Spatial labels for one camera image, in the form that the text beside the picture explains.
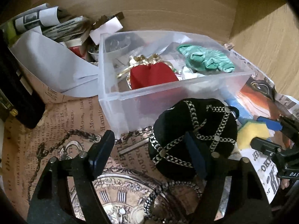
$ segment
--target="yellow sponge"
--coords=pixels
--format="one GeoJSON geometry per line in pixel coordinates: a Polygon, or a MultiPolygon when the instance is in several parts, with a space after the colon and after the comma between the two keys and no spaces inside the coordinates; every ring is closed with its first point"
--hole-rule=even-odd
{"type": "Polygon", "coordinates": [[[253,138],[260,137],[267,139],[270,137],[269,130],[264,122],[248,121],[239,131],[237,136],[237,146],[240,150],[250,148],[253,138]]]}

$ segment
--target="translucent plastic bin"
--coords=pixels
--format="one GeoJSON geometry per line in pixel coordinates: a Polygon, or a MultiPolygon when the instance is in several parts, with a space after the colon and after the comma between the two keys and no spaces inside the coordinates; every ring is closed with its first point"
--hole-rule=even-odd
{"type": "Polygon", "coordinates": [[[241,90],[251,74],[252,71],[244,62],[207,36],[173,31],[134,31],[104,35],[99,48],[99,102],[111,129],[119,137],[122,133],[153,125],[163,111],[181,99],[229,99],[241,90]],[[155,49],[156,43],[153,42],[162,40],[165,36],[176,38],[182,35],[191,38],[192,44],[224,52],[234,63],[235,71],[122,92],[116,78],[120,70],[115,65],[117,57],[128,57],[131,51],[140,46],[146,47],[142,52],[149,56],[146,53],[155,49]],[[111,53],[108,47],[111,46],[112,38],[122,40],[125,37],[130,38],[130,44],[111,53]]]}

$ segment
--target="crumpled green fabric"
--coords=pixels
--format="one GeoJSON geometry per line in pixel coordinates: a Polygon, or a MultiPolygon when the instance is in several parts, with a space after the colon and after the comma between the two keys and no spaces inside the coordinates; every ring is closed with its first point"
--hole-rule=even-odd
{"type": "Polygon", "coordinates": [[[186,66],[196,71],[220,70],[232,72],[234,64],[221,51],[202,46],[182,44],[177,50],[186,58],[186,66]]]}

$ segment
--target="red pouch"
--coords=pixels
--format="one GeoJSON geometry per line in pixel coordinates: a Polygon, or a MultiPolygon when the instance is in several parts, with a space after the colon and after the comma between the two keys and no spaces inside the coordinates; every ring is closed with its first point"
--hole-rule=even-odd
{"type": "Polygon", "coordinates": [[[131,88],[138,89],[178,81],[171,68],[163,62],[135,66],[130,71],[131,88]]]}

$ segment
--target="clock face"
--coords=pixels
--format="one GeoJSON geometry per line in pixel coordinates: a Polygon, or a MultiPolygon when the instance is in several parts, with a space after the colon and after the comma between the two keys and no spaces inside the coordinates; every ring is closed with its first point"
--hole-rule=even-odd
{"type": "MultiPolygon", "coordinates": [[[[143,205],[149,194],[160,185],[143,173],[123,169],[105,169],[93,182],[98,198],[112,224],[139,224],[144,221],[143,205]]],[[[77,218],[85,220],[76,190],[70,191],[77,218]]],[[[160,218],[182,219],[182,208],[174,196],[158,196],[153,213],[160,218]]]]}

